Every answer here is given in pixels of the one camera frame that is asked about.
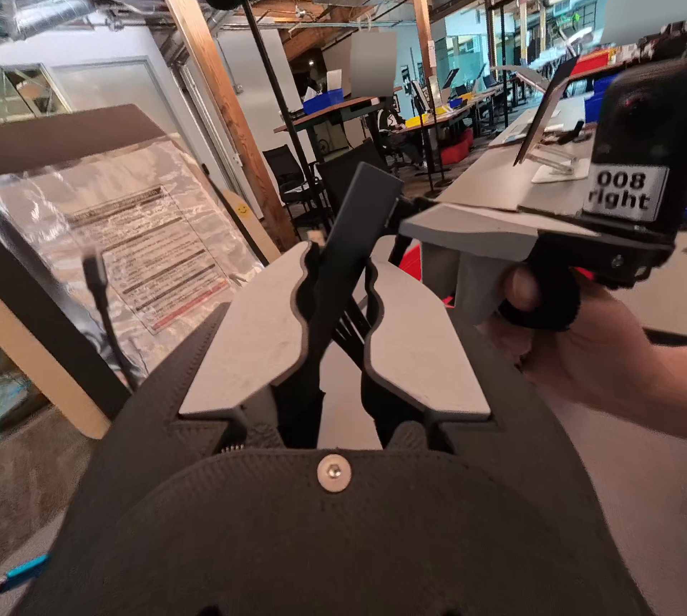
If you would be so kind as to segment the black office chair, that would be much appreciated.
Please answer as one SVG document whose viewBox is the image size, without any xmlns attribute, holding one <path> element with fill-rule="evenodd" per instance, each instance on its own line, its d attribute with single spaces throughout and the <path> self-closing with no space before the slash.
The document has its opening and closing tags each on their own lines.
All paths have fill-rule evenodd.
<svg viewBox="0 0 687 616">
<path fill-rule="evenodd" d="M 358 147 L 318 166 L 334 215 L 338 214 L 360 164 L 371 165 L 387 174 L 391 173 L 372 140 L 366 140 Z"/>
</svg>

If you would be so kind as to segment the black mesh chair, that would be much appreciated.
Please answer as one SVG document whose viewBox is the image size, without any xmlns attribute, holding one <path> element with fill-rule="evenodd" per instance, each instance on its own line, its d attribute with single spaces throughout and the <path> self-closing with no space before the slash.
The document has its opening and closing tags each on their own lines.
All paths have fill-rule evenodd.
<svg viewBox="0 0 687 616">
<path fill-rule="evenodd" d="M 276 179 L 279 197 L 294 228 L 313 225 L 329 234 L 330 213 L 323 200 L 325 189 L 322 180 L 311 169 L 306 176 L 288 145 L 268 149 L 263 155 Z"/>
</svg>

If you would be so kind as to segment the black panel on white stand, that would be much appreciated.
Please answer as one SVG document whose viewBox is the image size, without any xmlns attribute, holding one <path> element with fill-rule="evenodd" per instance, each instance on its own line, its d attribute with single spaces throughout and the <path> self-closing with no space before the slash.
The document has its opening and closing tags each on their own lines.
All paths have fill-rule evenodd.
<svg viewBox="0 0 687 616">
<path fill-rule="evenodd" d="M 559 139 L 544 143 L 545 130 L 562 99 L 578 59 L 574 55 L 557 68 L 512 164 L 513 167 L 527 162 L 539 165 L 531 180 L 533 184 L 580 181 L 589 174 L 589 164 L 582 163 L 570 149 L 565 149 Z"/>
</svg>

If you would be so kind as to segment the grey usb hub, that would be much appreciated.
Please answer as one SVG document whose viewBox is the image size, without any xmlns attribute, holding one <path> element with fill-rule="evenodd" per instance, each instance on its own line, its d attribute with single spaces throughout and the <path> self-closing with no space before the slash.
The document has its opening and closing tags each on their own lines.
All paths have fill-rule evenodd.
<svg viewBox="0 0 687 616">
<path fill-rule="evenodd" d="M 348 191 L 339 204 L 333 229 L 324 249 L 313 244 L 306 252 L 304 282 L 298 283 L 289 296 L 289 308 L 295 309 L 297 320 L 304 320 L 304 354 L 293 368 L 268 380 L 279 413 L 286 422 L 305 419 L 305 413 L 322 410 L 324 392 L 320 389 L 320 364 L 330 343 L 334 341 L 360 367 L 366 336 L 372 325 L 353 299 L 353 291 L 364 271 L 377 240 L 383 234 L 398 233 L 398 213 L 408 203 L 398 206 L 402 182 L 368 163 L 360 163 L 349 180 Z M 122 374 L 128 380 L 125 387 L 117 381 L 114 391 L 100 388 L 99 383 L 88 392 L 96 405 L 110 420 L 114 420 L 126 401 L 139 388 L 119 346 L 108 311 L 107 276 L 102 257 L 86 254 L 82 268 L 91 296 L 104 325 L 110 347 Z"/>
</svg>

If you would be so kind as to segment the instruction sheet board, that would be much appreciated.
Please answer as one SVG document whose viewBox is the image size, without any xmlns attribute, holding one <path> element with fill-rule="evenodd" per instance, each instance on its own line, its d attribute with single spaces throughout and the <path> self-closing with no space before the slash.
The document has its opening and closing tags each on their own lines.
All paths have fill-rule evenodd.
<svg viewBox="0 0 687 616">
<path fill-rule="evenodd" d="M 113 421 L 88 392 L 128 384 L 82 259 L 102 257 L 113 330 L 140 385 L 279 257 L 239 202 L 176 130 L 133 104 L 1 124 L 1 351 L 85 437 Z"/>
</svg>

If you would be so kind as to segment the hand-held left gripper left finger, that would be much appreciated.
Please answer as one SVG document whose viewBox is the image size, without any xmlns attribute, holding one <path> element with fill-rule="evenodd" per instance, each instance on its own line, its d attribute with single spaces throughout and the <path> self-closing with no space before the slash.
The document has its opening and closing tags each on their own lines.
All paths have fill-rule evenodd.
<svg viewBox="0 0 687 616">
<path fill-rule="evenodd" d="M 308 357 L 320 247 L 301 242 L 228 306 L 178 411 L 226 421 L 237 435 L 264 423 L 287 446 L 314 448 L 322 418 L 319 368 Z"/>
</svg>

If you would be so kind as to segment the blue storage bin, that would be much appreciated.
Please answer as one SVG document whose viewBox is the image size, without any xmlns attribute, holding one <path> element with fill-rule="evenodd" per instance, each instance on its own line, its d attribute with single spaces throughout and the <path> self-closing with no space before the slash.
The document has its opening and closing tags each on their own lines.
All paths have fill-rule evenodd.
<svg viewBox="0 0 687 616">
<path fill-rule="evenodd" d="M 585 99 L 585 124 L 595 124 L 600 119 L 605 93 L 618 73 L 594 78 L 592 96 Z"/>
<path fill-rule="evenodd" d="M 306 97 L 303 100 L 303 111 L 306 115 L 312 115 L 343 102 L 344 90 L 339 87 L 316 94 L 312 97 Z"/>
</svg>

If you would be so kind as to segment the red storage bin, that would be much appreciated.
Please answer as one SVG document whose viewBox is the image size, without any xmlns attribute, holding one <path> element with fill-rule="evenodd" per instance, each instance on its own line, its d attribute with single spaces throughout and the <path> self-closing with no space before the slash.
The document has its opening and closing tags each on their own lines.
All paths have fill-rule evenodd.
<svg viewBox="0 0 687 616">
<path fill-rule="evenodd" d="M 468 127 L 459 137 L 440 148 L 442 166 L 456 165 L 466 159 L 474 144 L 473 128 Z"/>
</svg>

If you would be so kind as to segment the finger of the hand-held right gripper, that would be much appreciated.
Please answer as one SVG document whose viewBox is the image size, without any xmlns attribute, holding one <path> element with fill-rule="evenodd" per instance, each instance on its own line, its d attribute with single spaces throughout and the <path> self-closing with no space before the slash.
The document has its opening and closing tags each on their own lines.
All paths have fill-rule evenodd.
<svg viewBox="0 0 687 616">
<path fill-rule="evenodd" d="M 440 202 L 400 223 L 400 234 L 449 250 L 503 261 L 524 261 L 542 234 L 596 239 L 588 228 L 542 214 L 463 207 Z"/>
</svg>

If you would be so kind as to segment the person's right hand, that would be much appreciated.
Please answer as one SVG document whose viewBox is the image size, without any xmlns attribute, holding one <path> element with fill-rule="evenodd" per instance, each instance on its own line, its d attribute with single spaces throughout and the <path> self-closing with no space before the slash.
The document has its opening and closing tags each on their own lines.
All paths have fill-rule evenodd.
<svg viewBox="0 0 687 616">
<path fill-rule="evenodd" d="M 478 330 L 537 388 L 663 434 L 686 438 L 686 348 L 651 343 L 603 286 L 574 271 L 575 321 L 564 332 L 494 314 Z"/>
</svg>

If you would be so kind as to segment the red plastic bin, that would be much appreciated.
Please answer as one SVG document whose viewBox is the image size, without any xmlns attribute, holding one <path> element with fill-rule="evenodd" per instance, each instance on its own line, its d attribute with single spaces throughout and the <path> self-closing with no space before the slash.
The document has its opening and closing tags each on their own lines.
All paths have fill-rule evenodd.
<svg viewBox="0 0 687 616">
<path fill-rule="evenodd" d="M 400 269 L 428 287 L 446 307 L 455 305 L 459 256 L 441 246 L 418 243 L 403 255 Z"/>
</svg>

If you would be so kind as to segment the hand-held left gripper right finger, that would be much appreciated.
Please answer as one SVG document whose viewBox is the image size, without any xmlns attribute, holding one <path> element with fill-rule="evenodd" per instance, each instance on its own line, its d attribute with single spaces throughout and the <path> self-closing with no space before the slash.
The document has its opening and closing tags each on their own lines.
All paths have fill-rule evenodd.
<svg viewBox="0 0 687 616">
<path fill-rule="evenodd" d="M 486 423 L 492 411 L 444 303 L 390 262 L 365 269 L 363 406 L 387 447 L 397 428 L 419 423 L 438 441 L 446 423 Z"/>
</svg>

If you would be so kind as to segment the wooden post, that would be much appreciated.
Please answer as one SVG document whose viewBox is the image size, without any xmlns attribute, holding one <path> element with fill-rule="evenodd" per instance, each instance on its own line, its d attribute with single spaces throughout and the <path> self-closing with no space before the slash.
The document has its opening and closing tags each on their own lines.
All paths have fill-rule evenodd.
<svg viewBox="0 0 687 616">
<path fill-rule="evenodd" d="M 197 0 L 166 0 L 166 3 L 238 150 L 247 181 L 267 224 L 267 231 L 277 248 L 286 252 L 299 242 L 299 238 L 253 138 L 201 7 Z"/>
</svg>

